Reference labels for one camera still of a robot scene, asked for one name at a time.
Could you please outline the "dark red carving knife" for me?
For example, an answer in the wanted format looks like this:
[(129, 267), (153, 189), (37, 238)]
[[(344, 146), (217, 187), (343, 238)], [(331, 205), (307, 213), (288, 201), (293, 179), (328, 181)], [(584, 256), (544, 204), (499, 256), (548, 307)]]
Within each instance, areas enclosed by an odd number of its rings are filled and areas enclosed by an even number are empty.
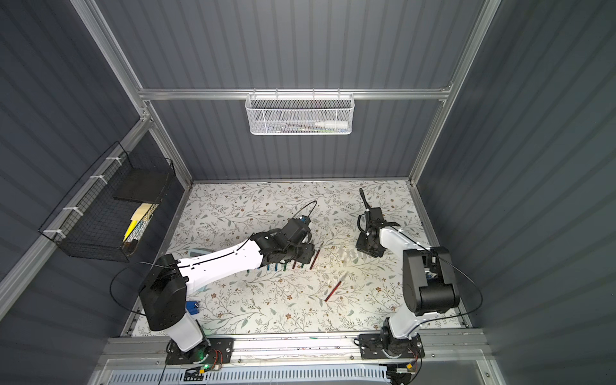
[(338, 290), (338, 288), (341, 287), (341, 285), (343, 284), (343, 282), (345, 281), (345, 279), (347, 278), (347, 274), (344, 274), (339, 280), (338, 282), (333, 286), (331, 292), (327, 295), (327, 297), (324, 299), (324, 303), (327, 303), (332, 296), (336, 293), (336, 291)]

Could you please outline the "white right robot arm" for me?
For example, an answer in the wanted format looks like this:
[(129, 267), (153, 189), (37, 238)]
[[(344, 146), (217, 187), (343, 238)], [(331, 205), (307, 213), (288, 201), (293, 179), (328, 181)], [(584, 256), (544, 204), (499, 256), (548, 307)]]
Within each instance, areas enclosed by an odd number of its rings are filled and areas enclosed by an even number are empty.
[(386, 221), (380, 208), (368, 206), (358, 216), (356, 248), (373, 258), (390, 251), (402, 262), (404, 304), (383, 322), (380, 341), (375, 346), (382, 354), (398, 358), (406, 353), (420, 356), (420, 327), (459, 306), (460, 294), (449, 250), (423, 248), (399, 224)]

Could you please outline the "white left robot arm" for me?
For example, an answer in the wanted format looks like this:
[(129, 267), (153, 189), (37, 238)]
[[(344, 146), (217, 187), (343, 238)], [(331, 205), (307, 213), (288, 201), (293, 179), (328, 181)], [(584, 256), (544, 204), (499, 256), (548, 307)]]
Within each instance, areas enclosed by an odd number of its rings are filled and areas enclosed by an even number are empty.
[(183, 353), (204, 348), (205, 334), (186, 310), (187, 298), (244, 270), (289, 261), (311, 263), (315, 245), (310, 224), (308, 216), (290, 218), (281, 229), (252, 234), (224, 250), (194, 258), (159, 258), (139, 289), (150, 330), (165, 332)]

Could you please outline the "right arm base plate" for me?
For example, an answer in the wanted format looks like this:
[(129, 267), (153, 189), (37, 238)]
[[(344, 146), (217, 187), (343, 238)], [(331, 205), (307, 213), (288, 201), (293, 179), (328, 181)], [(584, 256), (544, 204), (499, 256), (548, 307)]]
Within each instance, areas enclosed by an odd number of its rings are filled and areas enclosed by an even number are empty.
[(419, 335), (411, 339), (391, 338), (377, 333), (361, 334), (353, 339), (364, 360), (409, 359), (412, 362), (425, 357)]

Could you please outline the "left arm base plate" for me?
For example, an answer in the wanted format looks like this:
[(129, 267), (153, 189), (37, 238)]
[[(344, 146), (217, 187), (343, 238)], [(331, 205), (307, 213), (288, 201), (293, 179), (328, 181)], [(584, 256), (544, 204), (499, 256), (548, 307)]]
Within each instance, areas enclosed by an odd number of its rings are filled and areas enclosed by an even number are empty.
[(166, 348), (168, 365), (206, 365), (229, 364), (234, 352), (234, 338), (207, 338), (189, 351), (182, 351), (172, 340)]

